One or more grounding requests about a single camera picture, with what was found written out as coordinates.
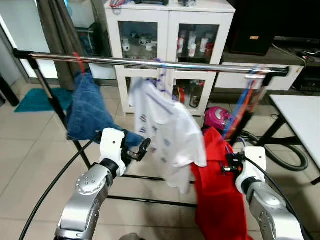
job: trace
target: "white table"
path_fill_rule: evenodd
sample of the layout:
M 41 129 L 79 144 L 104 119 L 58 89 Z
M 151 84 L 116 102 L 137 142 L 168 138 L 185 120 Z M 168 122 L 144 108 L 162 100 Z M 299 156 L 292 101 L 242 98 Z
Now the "white table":
M 320 169 L 320 96 L 270 95 L 274 106 Z M 320 182 L 320 177 L 312 184 Z

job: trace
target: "red cloth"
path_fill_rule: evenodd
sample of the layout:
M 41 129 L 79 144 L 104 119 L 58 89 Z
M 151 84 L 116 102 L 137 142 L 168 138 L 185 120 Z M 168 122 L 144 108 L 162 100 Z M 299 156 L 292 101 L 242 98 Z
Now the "red cloth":
M 228 165 L 226 146 L 213 127 L 204 135 L 207 167 L 191 165 L 195 176 L 197 209 L 195 222 L 206 240 L 250 240 L 243 195 L 238 192 L 233 173 L 223 174 Z

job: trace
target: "black speaker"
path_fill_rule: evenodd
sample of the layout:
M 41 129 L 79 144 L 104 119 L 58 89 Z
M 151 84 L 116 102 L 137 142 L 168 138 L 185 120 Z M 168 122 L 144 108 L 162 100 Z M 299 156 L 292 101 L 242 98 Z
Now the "black speaker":
M 275 0 L 229 0 L 235 8 L 227 46 L 231 53 L 266 55 L 275 36 Z

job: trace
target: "tiled floor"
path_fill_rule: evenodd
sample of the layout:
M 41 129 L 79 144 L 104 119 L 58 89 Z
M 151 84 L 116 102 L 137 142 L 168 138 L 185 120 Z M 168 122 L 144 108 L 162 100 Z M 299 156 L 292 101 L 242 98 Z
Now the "tiled floor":
M 23 97 L 28 89 L 20 94 Z M 101 89 L 105 102 L 117 124 L 133 130 L 134 118 L 124 116 L 119 91 L 112 87 Z M 219 103 L 232 110 L 233 104 Z M 0 236 L 1 239 L 16 240 L 39 197 L 64 164 L 75 154 L 73 144 L 66 140 L 66 131 L 53 112 L 13 113 L 9 105 L 0 107 Z M 247 126 L 247 130 L 261 135 L 274 121 L 271 106 L 259 107 L 257 114 Z M 197 117 L 201 125 L 203 119 Z M 283 128 L 278 137 L 291 134 Z M 297 163 L 297 157 L 281 146 L 274 146 L 276 154 L 288 162 Z M 99 146 L 93 144 L 86 151 L 89 159 L 97 161 Z M 320 186 L 311 186 L 310 181 L 319 172 L 311 162 L 304 172 L 287 171 L 272 161 L 267 162 L 268 172 L 283 187 L 306 226 L 320 240 Z M 29 229 L 26 239 L 52 239 L 57 221 L 74 190 L 75 179 L 86 171 L 79 158 L 64 174 L 56 187 L 40 207 Z M 149 155 L 140 162 L 134 162 L 129 174 L 159 176 Z M 117 178 L 110 195 L 144 197 L 167 201 L 195 203 L 193 189 L 187 195 L 180 195 L 164 182 L 139 179 Z M 250 235 L 260 240 L 261 234 L 256 220 L 247 206 L 247 222 Z M 146 204 L 110 199 L 101 208 L 100 219 L 94 235 L 96 240 L 118 240 L 128 233 L 138 233 L 146 240 L 200 240 L 201 232 L 194 222 L 195 210 L 185 207 Z

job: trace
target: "white t-shirt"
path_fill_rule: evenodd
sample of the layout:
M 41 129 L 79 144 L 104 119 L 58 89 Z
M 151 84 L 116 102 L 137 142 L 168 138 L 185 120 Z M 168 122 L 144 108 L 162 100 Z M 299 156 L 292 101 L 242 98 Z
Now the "white t-shirt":
M 151 139 L 149 151 L 171 187 L 189 191 L 190 164 L 207 166 L 202 132 L 186 107 L 163 96 L 142 77 L 132 77 L 129 104 L 135 107 L 135 132 Z

